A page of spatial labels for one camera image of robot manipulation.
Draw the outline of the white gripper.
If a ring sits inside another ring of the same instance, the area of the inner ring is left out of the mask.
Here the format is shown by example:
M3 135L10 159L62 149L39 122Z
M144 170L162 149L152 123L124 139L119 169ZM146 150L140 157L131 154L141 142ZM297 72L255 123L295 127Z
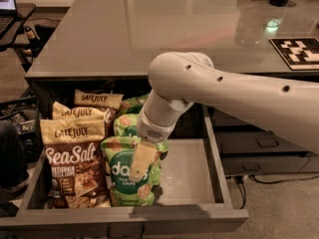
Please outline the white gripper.
M139 182L143 179L144 175L148 172L149 166L155 161L157 156L154 143L167 140L174 127L174 123L172 125L155 124L147 118L144 111L140 111L137 121L137 131L143 140L137 144L134 150L133 161L130 167L130 181Z

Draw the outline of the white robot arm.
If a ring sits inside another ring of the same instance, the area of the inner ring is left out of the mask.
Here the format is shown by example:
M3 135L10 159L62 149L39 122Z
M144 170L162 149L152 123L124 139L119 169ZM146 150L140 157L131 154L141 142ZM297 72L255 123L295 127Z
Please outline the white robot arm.
M165 141L198 103L319 151L318 83L224 72L203 53L181 52L156 56L148 79L152 90L137 122L147 143Z

